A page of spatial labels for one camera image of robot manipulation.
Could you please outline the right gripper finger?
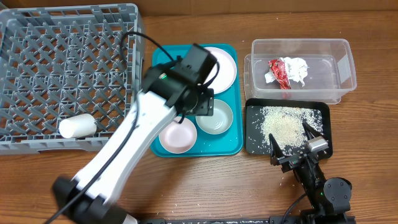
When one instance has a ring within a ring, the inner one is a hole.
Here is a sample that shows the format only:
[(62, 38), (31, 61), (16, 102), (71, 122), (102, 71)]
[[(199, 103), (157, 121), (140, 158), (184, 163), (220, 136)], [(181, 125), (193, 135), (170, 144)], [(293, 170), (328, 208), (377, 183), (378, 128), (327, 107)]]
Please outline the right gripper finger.
[(275, 140), (272, 134), (269, 134), (269, 142), (270, 142), (270, 163), (273, 166), (285, 166), (286, 165), (286, 157), (282, 150), (280, 149), (277, 141)]
[(307, 122), (302, 123), (305, 135), (307, 137), (307, 142), (314, 142), (317, 140), (324, 140), (323, 135), (311, 127)]

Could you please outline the grey-green bowl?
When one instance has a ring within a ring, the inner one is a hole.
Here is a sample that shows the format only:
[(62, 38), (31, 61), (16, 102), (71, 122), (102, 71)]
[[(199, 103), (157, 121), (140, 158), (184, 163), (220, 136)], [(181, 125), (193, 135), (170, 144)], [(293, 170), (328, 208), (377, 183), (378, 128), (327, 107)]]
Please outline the grey-green bowl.
[(233, 111), (229, 105), (215, 99), (212, 116), (196, 116), (195, 120), (200, 129), (208, 134), (222, 134), (226, 132), (233, 123)]

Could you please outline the rice pile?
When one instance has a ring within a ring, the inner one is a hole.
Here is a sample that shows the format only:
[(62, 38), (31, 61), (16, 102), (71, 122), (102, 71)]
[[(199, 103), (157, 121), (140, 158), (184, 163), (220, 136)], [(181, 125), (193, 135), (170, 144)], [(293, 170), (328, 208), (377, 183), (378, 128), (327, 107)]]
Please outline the rice pile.
[(307, 137), (303, 122), (322, 132), (320, 125), (315, 121), (315, 112), (310, 109), (266, 106), (261, 112), (265, 113), (261, 130), (262, 133), (268, 134), (265, 142), (270, 146), (269, 134), (272, 134), (286, 156), (292, 156), (304, 148)]

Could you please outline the white tissue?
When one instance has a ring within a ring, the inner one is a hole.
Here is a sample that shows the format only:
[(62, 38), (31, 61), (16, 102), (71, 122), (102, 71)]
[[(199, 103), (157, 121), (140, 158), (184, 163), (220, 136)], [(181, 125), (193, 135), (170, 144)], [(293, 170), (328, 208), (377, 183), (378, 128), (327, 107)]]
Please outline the white tissue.
[[(285, 69), (288, 74), (289, 82), (293, 81), (296, 83), (301, 83), (302, 87), (305, 86), (304, 78), (308, 75), (308, 68), (306, 61), (302, 58), (290, 58), (290, 57), (280, 57), (276, 59), (281, 59), (285, 62)], [(271, 70), (264, 75), (266, 83), (271, 83), (276, 81)]]

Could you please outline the red snack wrapper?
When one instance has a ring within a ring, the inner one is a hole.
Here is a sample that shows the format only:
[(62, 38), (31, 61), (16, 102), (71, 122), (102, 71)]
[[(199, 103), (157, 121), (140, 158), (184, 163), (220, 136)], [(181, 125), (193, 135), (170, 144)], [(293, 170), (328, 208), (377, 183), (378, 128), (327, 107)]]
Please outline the red snack wrapper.
[(268, 62), (271, 73), (276, 81), (279, 83), (280, 88), (283, 90), (291, 89), (288, 74), (285, 69), (285, 62), (281, 59), (273, 59)]

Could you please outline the white paper cup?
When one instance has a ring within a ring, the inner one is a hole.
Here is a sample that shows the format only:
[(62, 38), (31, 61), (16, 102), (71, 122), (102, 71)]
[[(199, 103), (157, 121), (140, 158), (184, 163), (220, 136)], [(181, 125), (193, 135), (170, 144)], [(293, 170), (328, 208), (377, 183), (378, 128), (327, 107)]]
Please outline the white paper cup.
[(96, 133), (95, 119), (90, 114), (80, 114), (63, 119), (59, 125), (59, 132), (63, 138), (83, 138)]

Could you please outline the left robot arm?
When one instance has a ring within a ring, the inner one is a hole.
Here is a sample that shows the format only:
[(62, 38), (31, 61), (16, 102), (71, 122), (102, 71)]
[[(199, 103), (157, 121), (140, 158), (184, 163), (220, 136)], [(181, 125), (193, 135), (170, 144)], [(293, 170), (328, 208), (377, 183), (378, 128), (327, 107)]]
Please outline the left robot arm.
[(59, 177), (52, 186), (58, 212), (75, 223), (137, 223), (118, 207), (132, 170), (159, 133), (178, 115), (211, 116), (214, 91), (207, 81), (216, 57), (193, 44), (183, 58), (150, 67), (128, 115), (100, 150), (72, 179)]

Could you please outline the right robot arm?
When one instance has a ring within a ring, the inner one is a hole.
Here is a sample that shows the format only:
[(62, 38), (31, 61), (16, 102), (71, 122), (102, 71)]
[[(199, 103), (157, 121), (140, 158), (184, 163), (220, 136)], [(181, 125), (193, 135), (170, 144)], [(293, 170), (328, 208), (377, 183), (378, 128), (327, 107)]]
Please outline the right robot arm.
[[(307, 136), (305, 148), (293, 156), (284, 155), (273, 135), (269, 135), (271, 164), (281, 166), (283, 173), (292, 171), (304, 189), (304, 194), (287, 209), (279, 222), (355, 223), (355, 217), (346, 215), (351, 210), (351, 182), (341, 177), (326, 179), (319, 166), (320, 153), (329, 149), (329, 139), (306, 122), (303, 128)], [(292, 216), (293, 208), (305, 197), (311, 209)]]

